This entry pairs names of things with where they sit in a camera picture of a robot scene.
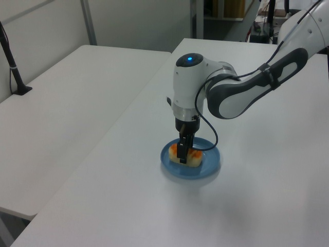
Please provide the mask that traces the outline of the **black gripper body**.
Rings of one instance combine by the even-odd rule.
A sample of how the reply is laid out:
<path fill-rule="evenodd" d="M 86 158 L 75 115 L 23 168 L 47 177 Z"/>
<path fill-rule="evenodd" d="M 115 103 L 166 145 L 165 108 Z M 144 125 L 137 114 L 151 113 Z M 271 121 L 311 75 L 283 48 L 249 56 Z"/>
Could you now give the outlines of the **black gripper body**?
<path fill-rule="evenodd" d="M 175 128 L 181 135 L 194 135 L 200 127 L 200 118 L 195 115 L 191 121 L 175 119 Z"/>

